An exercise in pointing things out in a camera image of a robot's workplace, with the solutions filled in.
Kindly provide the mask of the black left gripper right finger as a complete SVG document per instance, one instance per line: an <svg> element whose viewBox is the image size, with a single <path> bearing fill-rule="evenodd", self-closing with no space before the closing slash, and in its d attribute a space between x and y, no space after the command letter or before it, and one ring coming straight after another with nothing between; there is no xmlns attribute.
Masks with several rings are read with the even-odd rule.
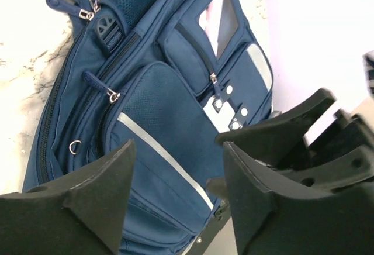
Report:
<svg viewBox="0 0 374 255"><path fill-rule="evenodd" d="M373 184L336 194L296 183L225 142L239 254L372 254Z"/></svg>

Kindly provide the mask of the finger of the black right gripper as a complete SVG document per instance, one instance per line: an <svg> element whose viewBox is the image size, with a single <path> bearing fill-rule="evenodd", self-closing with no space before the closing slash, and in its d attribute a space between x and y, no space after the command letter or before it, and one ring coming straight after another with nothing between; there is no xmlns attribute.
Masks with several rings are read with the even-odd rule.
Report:
<svg viewBox="0 0 374 255"><path fill-rule="evenodd" d="M207 181L219 197L373 195L373 151L366 146L301 171L273 170L232 143L224 144L224 177Z"/></svg>
<svg viewBox="0 0 374 255"><path fill-rule="evenodd" d="M250 157L276 167L334 102L332 92L320 88L287 112L221 133L215 142L219 145L232 142Z"/></svg>

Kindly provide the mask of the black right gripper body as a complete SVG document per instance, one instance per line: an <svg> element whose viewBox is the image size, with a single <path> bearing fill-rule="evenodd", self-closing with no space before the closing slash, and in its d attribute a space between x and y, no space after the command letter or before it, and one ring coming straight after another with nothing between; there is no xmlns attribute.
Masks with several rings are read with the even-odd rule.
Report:
<svg viewBox="0 0 374 255"><path fill-rule="evenodd" d="M309 146L311 161L333 161L360 146L373 149L373 131L361 115L349 116L343 110L335 121Z"/></svg>

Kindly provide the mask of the navy blue student backpack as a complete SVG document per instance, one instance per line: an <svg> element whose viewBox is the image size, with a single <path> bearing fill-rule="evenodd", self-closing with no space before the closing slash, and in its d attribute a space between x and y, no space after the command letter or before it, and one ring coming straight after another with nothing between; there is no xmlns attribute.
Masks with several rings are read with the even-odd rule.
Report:
<svg viewBox="0 0 374 255"><path fill-rule="evenodd" d="M44 107L27 191L133 139L120 254L185 254L221 201L219 133L272 112L272 71L239 0L224 0L214 55L199 16L211 0L46 0L74 43Z"/></svg>

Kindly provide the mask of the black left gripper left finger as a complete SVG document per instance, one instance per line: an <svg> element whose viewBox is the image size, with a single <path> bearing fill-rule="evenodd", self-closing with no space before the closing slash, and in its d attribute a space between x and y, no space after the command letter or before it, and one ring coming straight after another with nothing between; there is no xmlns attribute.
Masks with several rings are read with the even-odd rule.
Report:
<svg viewBox="0 0 374 255"><path fill-rule="evenodd" d="M136 145L24 193L1 195L1 254L118 254Z"/></svg>

